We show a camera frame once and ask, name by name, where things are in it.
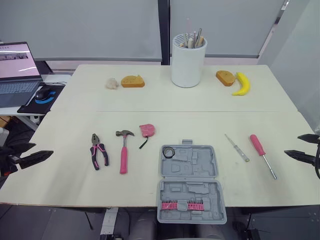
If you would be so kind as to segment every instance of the white blind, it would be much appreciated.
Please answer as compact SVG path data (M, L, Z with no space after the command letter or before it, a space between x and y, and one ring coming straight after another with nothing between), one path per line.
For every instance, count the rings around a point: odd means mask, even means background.
M284 0L171 0L172 38L198 31L208 41L207 55L257 56Z
M38 60L162 58L157 0L3 0L0 39Z

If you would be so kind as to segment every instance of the screwdriver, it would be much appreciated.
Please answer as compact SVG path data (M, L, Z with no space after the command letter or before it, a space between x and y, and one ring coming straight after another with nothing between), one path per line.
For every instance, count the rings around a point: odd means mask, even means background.
M268 167L269 167L269 169L270 169L270 172L272 173L274 179L277 179L274 171L272 170L270 164L268 163L268 160L266 159L266 156L265 156L266 153L265 153L265 151L264 151L261 143L259 142L258 137L257 137L256 135L252 134L252 135L250 136L250 140L251 140L251 142L252 142L255 150L258 152L259 156L262 156L262 157L264 158L264 160L265 160L266 164L268 165Z
M229 140L229 142L232 144L232 146L235 148L235 150L240 154L240 156L243 158L243 160L245 162L249 162L249 158L244 154L243 151L241 151L241 149L234 143L234 141L232 141L227 134L224 134L226 136L226 138Z

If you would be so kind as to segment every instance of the pink pliers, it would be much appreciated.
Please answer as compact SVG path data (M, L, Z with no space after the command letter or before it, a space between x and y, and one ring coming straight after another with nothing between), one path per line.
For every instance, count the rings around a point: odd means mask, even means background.
M99 170L99 164L97 162L97 149L99 149L104 157L104 165L105 166L109 166L109 158L108 158L108 154L105 148L105 145L103 143L100 143L99 137L94 133L92 134L92 147L90 148L91 151L91 155L92 155L92 163L94 166L95 170Z

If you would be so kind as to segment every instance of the pink hammer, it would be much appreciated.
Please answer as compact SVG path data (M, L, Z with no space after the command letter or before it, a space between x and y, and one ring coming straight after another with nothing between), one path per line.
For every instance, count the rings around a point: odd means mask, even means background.
M126 174L128 172L128 149L127 149L127 136L134 133L128 130L116 131L116 136L123 136L123 147L121 150L121 165L120 165L120 174Z

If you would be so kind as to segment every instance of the yellow banana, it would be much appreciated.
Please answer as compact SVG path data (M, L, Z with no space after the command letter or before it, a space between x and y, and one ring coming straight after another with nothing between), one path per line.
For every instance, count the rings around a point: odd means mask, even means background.
M241 83L242 87L239 91L232 93L232 96L243 96L246 95L250 90L250 82L249 79L242 72L236 73L236 78Z

